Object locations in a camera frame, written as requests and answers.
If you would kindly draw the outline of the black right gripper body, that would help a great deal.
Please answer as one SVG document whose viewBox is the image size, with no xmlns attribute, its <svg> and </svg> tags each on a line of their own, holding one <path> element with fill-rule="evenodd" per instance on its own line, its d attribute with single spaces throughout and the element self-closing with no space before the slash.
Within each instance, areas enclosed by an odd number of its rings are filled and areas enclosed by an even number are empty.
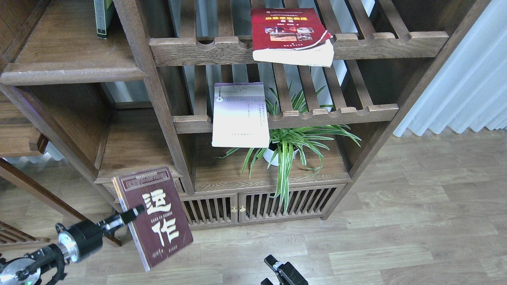
<svg viewBox="0 0 507 285">
<path fill-rule="evenodd" d="M 280 285 L 308 285 L 308 281 L 293 267 L 290 262 L 280 267 L 280 272 L 275 274 Z"/>
</svg>

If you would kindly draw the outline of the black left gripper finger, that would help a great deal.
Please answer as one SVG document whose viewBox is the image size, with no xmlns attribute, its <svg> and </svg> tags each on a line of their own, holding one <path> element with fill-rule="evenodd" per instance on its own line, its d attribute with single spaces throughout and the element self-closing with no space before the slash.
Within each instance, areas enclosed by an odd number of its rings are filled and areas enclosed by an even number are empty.
<svg viewBox="0 0 507 285">
<path fill-rule="evenodd" d="M 142 214 L 144 211 L 145 207 L 143 205 L 138 205 L 136 207 L 133 207 L 132 209 L 129 209 L 128 211 L 120 213 L 119 223 L 121 225 L 127 225 L 129 222 L 134 221 L 138 217 L 138 215 Z"/>
</svg>

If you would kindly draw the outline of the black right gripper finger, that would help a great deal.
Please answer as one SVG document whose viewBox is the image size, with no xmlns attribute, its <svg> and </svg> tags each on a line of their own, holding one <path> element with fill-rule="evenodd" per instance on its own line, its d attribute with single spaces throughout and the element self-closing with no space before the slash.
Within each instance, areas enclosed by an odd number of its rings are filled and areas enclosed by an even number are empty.
<svg viewBox="0 0 507 285">
<path fill-rule="evenodd" d="M 264 263 L 270 267 L 270 269 L 278 274 L 280 272 L 280 267 L 284 265 L 281 261 L 277 260 L 273 255 L 268 255 L 264 258 Z"/>
</svg>

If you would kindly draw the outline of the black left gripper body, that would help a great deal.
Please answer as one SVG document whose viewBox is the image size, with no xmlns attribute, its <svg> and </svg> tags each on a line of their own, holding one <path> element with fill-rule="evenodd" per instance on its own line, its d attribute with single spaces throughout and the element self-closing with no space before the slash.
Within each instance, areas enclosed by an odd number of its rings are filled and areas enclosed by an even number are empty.
<svg viewBox="0 0 507 285">
<path fill-rule="evenodd" d="M 103 236 L 114 235 L 119 229 L 119 222 L 106 223 L 105 220 L 95 224 L 90 220 L 83 220 L 69 228 L 61 223 L 55 225 L 58 233 L 58 243 L 65 261 L 78 263 L 90 256 L 103 246 Z"/>
</svg>

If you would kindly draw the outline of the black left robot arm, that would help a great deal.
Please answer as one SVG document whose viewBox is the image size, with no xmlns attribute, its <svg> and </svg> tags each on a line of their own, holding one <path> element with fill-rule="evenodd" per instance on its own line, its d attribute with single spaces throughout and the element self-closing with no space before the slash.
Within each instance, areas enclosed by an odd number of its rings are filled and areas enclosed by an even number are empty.
<svg viewBox="0 0 507 285">
<path fill-rule="evenodd" d="M 40 285 L 41 275 L 52 268 L 56 268 L 57 271 L 48 284 L 56 284 L 65 279 L 67 264 L 78 263 L 101 249 L 103 236 L 114 235 L 117 229 L 132 222 L 144 211 L 144 206 L 138 205 L 98 223 L 86 219 L 69 228 L 57 223 L 55 228 L 58 233 L 58 242 L 11 261 L 6 261 L 5 258 L 1 259 L 1 284 Z"/>
</svg>

